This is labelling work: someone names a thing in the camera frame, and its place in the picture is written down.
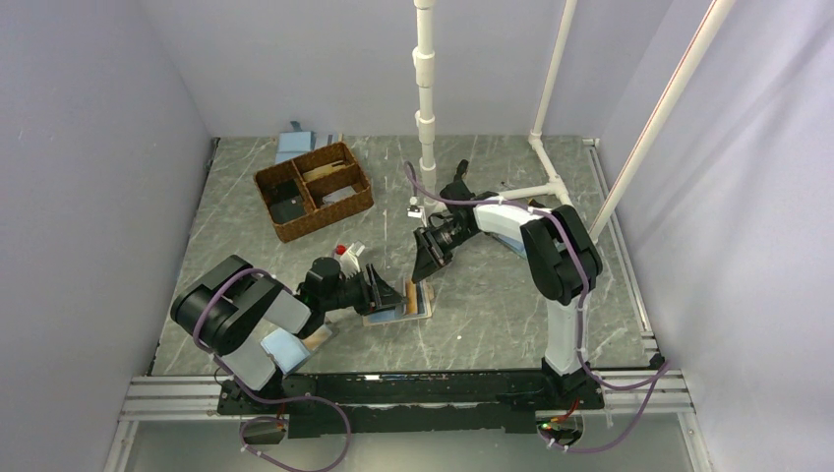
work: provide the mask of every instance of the wicker basket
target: wicker basket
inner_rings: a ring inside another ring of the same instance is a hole
[[[345,167],[322,178],[305,182],[302,174],[333,162],[344,162]],[[364,211],[374,205],[371,195],[371,183],[359,166],[356,157],[345,143],[334,143],[321,147],[280,164],[258,171],[255,184],[261,192],[261,198],[269,213],[274,203],[275,186],[294,181],[304,199],[305,215],[277,223],[271,219],[275,233],[284,243],[298,239],[305,234],[335,223],[348,216]],[[346,199],[324,206],[322,198],[344,187],[353,187],[356,192]]]

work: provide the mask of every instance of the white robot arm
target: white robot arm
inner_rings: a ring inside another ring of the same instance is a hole
[[[504,236],[519,244],[523,243],[521,227],[530,221],[541,219],[541,216],[533,215],[517,206],[477,206],[474,212],[481,231]],[[567,305],[550,299],[546,299],[545,303],[548,311],[545,361],[559,375],[576,372],[582,368],[576,357],[576,348],[581,346],[580,349],[584,349],[588,339],[588,331],[585,329],[581,343],[576,342],[576,324],[579,316],[576,310],[577,298],[572,298]],[[582,311],[582,316],[585,317],[583,325],[588,326],[587,310]]]
[[[441,197],[457,202],[496,201],[501,197],[487,193],[475,196],[463,183],[466,162],[458,165],[452,182],[441,190]],[[572,374],[582,368],[576,356],[577,349],[584,349],[587,332],[577,339],[580,323],[577,311],[578,295],[582,280],[562,241],[559,231],[549,218],[533,214],[532,208],[513,205],[451,205],[448,213],[435,213],[429,217],[429,226],[414,231],[417,241],[417,258],[412,281],[420,281],[451,262],[452,250],[479,232],[494,233],[523,245],[536,287],[547,299],[548,345],[545,361],[558,375]],[[556,218],[582,264],[588,279],[589,290],[596,285],[596,277],[602,272],[602,261],[588,236],[584,224],[573,206],[560,206],[548,212]],[[439,219],[442,224],[435,225]],[[581,320],[587,325],[587,312]]]

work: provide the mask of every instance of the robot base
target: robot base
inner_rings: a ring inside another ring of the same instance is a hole
[[[503,428],[507,433],[528,434],[536,431],[536,411],[568,410],[576,398],[580,410],[605,406],[599,385],[583,371],[558,376],[544,361],[543,366],[542,370],[296,374],[283,380],[283,395],[277,396],[309,393],[332,400],[342,406],[355,433]],[[278,408],[256,404],[234,383],[226,382],[217,412],[269,415]],[[286,413],[290,438],[343,433],[341,420],[325,405],[292,402]]]

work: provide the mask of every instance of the white pvc pipe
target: white pvc pipe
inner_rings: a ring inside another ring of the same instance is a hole
[[[689,83],[689,79],[692,77],[698,64],[700,64],[704,53],[709,48],[712,39],[724,23],[734,3],[735,0],[713,0],[709,5],[703,20],[701,20],[701,24],[692,37],[692,41],[689,42],[689,47],[686,49],[684,57],[681,58],[681,62],[678,63],[678,67],[669,79],[669,83],[666,84],[666,88],[663,90],[663,94],[660,95],[660,99],[657,101],[648,122],[646,122],[646,126],[643,128],[642,133],[640,133],[639,138],[637,138],[634,148],[631,149],[631,153],[625,161],[620,176],[614,182],[611,193],[603,203],[599,214],[594,220],[594,224],[591,226],[590,235],[594,242],[599,239],[603,228],[608,223],[609,218],[611,218],[611,213],[614,212],[614,208],[623,197],[623,193],[628,188],[628,184],[631,183],[631,179],[637,172],[646,153],[654,144],[661,128],[666,124],[669,114],[672,112],[675,104],[678,103],[678,98],[684,92],[686,84]]]
[[[547,115],[548,105],[550,105],[551,95],[553,95],[553,87],[556,84],[556,74],[559,71],[559,64],[562,62],[563,53],[565,53],[567,34],[570,32],[570,22],[573,20],[573,12],[576,10],[576,1],[566,0],[565,8],[562,10],[562,21],[559,23],[559,33],[556,35],[556,44],[553,46],[553,55],[550,58],[550,67],[548,68],[547,79],[545,79],[545,89],[542,90],[542,101],[539,102],[536,121],[533,123],[533,129],[530,131],[532,135],[536,135],[536,138],[541,138],[542,136],[542,126],[545,123],[545,116]]]
[[[411,53],[420,93],[420,109],[414,115],[423,148],[420,157],[420,180],[431,193],[435,193],[437,183],[434,152],[435,112],[432,103],[432,86],[435,82],[435,46],[432,31],[434,5],[435,0],[414,0],[414,7],[417,8],[417,47]]]
[[[556,168],[553,166],[553,161],[550,160],[550,156],[548,156],[545,152],[542,140],[540,138],[534,138],[529,141],[533,150],[536,151],[536,155],[539,156],[539,160],[545,168],[545,173],[548,175],[548,185],[551,187],[551,191],[549,193],[555,195],[556,198],[562,202],[562,205],[573,205],[570,201],[565,181],[562,180],[562,177],[556,172]]]
[[[567,35],[570,33],[570,23],[573,20],[573,12],[576,11],[577,0],[566,0],[565,7],[562,9],[562,20],[559,23],[559,32],[556,35],[556,43],[553,46],[553,54],[550,59],[550,66],[548,67],[547,78],[545,79],[545,87],[542,90],[542,99],[539,102],[539,108],[536,112],[536,121],[533,123],[533,129],[530,130],[530,136],[527,141],[536,152],[542,167],[545,168],[545,173],[548,176],[548,183],[538,187],[531,187],[529,189],[518,189],[516,191],[508,192],[509,195],[518,195],[517,198],[528,198],[538,195],[553,194],[562,202],[563,205],[572,205],[570,196],[567,193],[565,182],[556,171],[553,161],[547,155],[544,145],[542,144],[542,126],[545,122],[548,106],[550,105],[551,96],[553,95],[553,88],[556,84],[556,75],[559,71],[559,65],[562,62],[562,56],[565,53],[565,44],[567,43]]]
[[[550,184],[545,184],[537,187],[528,187],[526,189],[504,190],[503,192],[498,192],[498,195],[507,200],[518,200],[538,197],[540,195],[550,195],[552,193],[553,187]]]

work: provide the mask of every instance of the gray wall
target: gray wall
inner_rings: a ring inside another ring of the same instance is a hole
[[[209,135],[133,0],[0,5],[0,470],[100,470]]]
[[[416,134],[410,0],[143,0],[216,136]],[[671,0],[582,0],[546,134],[599,137]],[[559,0],[441,0],[438,134],[526,134]]]
[[[694,9],[676,0],[602,136],[609,181]],[[619,208],[717,470],[834,470],[832,57],[830,1],[737,2]]]

